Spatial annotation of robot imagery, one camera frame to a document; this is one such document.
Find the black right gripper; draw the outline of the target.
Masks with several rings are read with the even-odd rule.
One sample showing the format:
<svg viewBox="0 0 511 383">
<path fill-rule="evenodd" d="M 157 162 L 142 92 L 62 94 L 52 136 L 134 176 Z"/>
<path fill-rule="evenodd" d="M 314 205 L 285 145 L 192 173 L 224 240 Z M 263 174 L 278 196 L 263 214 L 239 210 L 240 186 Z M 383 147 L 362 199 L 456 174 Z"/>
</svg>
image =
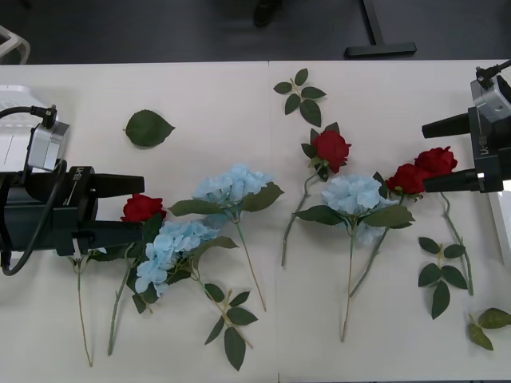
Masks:
<svg viewBox="0 0 511 383">
<path fill-rule="evenodd" d="M 472 143 L 473 169 L 451 172 L 423 180 L 432 192 L 501 192 L 510 180 L 510 117 L 489 122 L 478 110 L 452 116 L 422 126 L 426 138 L 469 134 Z"/>
</svg>

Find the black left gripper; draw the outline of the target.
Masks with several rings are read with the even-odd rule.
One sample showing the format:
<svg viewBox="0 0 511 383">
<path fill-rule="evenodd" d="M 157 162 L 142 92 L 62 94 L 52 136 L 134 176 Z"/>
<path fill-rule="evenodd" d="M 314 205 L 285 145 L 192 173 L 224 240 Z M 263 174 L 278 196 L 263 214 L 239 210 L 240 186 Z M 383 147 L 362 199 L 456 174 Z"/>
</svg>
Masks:
<svg viewBox="0 0 511 383">
<path fill-rule="evenodd" d="M 97 174 L 72 167 L 65 175 L 32 173 L 23 185 L 10 184 L 1 199 L 1 249 L 12 252 L 55 250 L 72 255 L 104 247 L 138 243 L 143 224 L 96 221 L 98 198 L 141 194 L 142 176 Z"/>
</svg>

